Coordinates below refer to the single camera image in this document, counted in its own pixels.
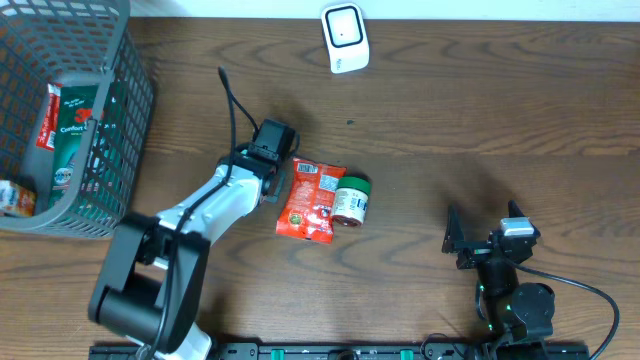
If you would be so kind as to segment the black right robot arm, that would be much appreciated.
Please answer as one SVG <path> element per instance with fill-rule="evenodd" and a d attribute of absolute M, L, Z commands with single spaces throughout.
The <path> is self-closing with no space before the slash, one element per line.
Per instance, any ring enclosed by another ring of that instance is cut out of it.
<path fill-rule="evenodd" d="M 511 200 L 508 216 L 486 241 L 468 241 L 454 207 L 448 209 L 442 251 L 457 256 L 456 267 L 478 274 L 477 293 L 490 329 L 507 344 L 542 340 L 553 334 L 555 294 L 542 283 L 522 283 L 516 267 L 533 255 L 539 230 Z"/>

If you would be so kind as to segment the small orange box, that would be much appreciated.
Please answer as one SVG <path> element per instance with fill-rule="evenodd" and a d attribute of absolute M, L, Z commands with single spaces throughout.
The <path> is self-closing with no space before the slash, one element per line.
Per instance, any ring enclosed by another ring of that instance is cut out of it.
<path fill-rule="evenodd" d="M 2 216 L 31 217 L 37 195 L 10 180 L 0 181 L 0 212 Z"/>

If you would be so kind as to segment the green product pouch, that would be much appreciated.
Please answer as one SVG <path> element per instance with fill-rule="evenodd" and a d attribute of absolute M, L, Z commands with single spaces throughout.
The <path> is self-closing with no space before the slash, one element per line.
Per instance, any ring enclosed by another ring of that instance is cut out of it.
<path fill-rule="evenodd" d="M 52 167 L 51 192 L 48 205 L 54 206 L 69 189 L 74 171 L 78 168 L 75 155 L 92 114 L 98 85 L 63 87 Z"/>

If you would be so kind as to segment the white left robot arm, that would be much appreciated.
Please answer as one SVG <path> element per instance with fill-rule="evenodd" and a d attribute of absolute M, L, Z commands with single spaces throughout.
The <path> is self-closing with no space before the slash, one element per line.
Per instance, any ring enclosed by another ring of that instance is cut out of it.
<path fill-rule="evenodd" d="M 198 312 L 210 247 L 268 199 L 288 153 L 242 145 L 232 165 L 172 208 L 116 226 L 88 306 L 91 321 L 139 345 L 140 359 L 205 359 L 214 347 Z"/>

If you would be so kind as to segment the red sachet stick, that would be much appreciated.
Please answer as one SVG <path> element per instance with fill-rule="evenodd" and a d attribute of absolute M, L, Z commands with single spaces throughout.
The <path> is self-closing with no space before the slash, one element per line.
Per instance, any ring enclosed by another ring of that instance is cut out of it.
<path fill-rule="evenodd" d="M 60 109 L 60 90 L 58 83 L 48 85 L 48 103 L 46 113 L 36 139 L 36 146 L 48 151 L 55 147 L 55 135 Z"/>

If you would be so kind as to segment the green lid spice jar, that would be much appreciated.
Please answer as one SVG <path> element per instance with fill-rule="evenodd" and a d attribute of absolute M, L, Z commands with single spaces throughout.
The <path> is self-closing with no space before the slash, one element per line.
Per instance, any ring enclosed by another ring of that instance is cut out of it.
<path fill-rule="evenodd" d="M 371 184 L 359 177 L 345 176 L 338 181 L 332 206 L 332 221 L 347 227 L 360 227 L 366 217 Z"/>

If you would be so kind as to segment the orange snack packet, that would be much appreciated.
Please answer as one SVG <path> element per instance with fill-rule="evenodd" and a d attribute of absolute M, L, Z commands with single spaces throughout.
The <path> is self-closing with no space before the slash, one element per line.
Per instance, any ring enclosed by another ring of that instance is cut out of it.
<path fill-rule="evenodd" d="M 332 206 L 346 167 L 295 157 L 294 178 L 276 233 L 287 237 L 330 244 L 333 240 Z"/>

